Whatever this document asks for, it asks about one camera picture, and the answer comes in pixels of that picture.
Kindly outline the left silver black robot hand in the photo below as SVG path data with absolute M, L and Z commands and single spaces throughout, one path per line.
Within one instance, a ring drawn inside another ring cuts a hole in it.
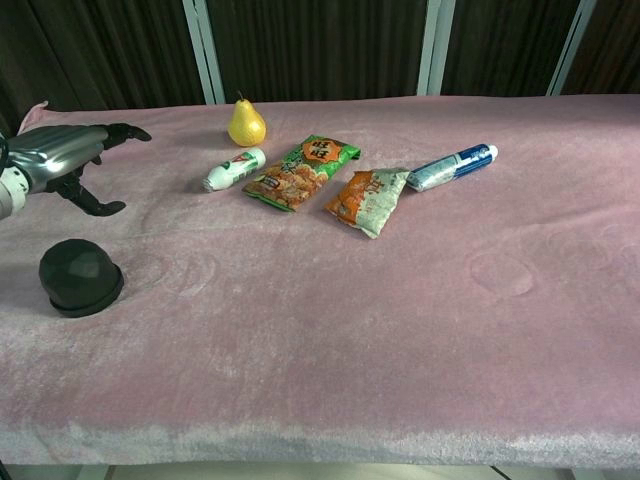
M 125 208 L 122 201 L 100 202 L 80 183 L 85 165 L 101 163 L 101 154 L 129 139 L 152 136 L 127 123 L 38 127 L 1 139 L 1 217 L 19 212 L 29 195 L 56 193 L 86 214 L 108 217 Z

